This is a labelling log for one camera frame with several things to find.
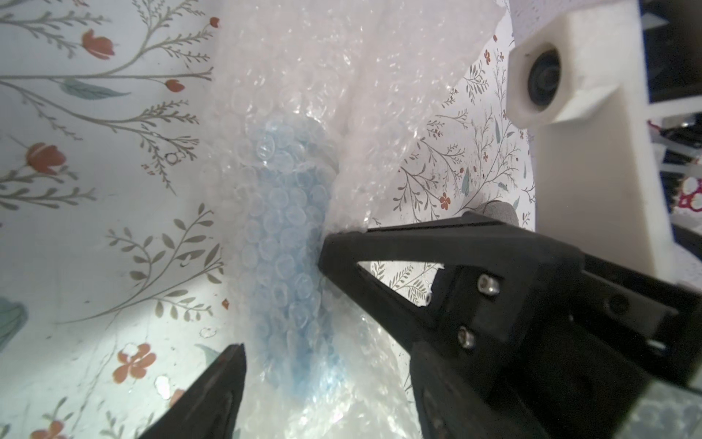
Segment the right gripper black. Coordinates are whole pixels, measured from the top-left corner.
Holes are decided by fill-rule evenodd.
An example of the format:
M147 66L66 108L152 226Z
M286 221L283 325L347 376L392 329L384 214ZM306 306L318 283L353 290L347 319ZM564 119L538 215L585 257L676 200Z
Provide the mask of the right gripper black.
M485 438L698 438L701 298L575 254L490 257Z

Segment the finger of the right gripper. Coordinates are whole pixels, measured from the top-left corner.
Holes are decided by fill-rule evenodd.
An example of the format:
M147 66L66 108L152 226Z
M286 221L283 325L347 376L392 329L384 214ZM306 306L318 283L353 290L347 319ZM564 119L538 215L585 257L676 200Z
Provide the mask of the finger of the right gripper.
M372 261L437 263L429 304L413 305L361 267ZM514 360L582 265L573 246L479 214L331 234L319 260L406 351L426 342L459 374L481 379Z

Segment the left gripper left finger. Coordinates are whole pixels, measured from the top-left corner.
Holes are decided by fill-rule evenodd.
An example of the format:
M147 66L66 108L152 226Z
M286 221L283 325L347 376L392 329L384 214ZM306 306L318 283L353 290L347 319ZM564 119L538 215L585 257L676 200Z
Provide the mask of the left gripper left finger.
M231 439L241 407L247 358L245 346L226 347L142 439Z

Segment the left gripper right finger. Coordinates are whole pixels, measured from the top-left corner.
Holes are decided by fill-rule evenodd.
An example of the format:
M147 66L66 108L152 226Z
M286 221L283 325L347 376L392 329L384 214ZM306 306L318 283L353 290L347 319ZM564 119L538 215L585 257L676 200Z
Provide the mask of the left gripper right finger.
M548 437L511 388L489 404L427 342L412 347L409 370L424 438Z

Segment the blue ribbed vase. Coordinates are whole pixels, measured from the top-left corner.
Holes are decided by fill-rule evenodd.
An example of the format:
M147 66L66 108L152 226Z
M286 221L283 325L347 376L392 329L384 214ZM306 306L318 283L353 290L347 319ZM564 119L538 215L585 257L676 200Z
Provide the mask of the blue ribbed vase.
M327 131L311 117L276 117L259 130L239 253L244 310L263 381L304 399L314 391L322 276L317 262L336 177Z

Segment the bubble wrap sheet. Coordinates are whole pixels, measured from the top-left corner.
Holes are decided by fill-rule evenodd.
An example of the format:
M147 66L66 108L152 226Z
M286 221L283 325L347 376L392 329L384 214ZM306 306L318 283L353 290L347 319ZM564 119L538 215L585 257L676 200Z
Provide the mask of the bubble wrap sheet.
M416 438L385 330L318 269L366 232L495 1L227 1L206 113L245 438Z

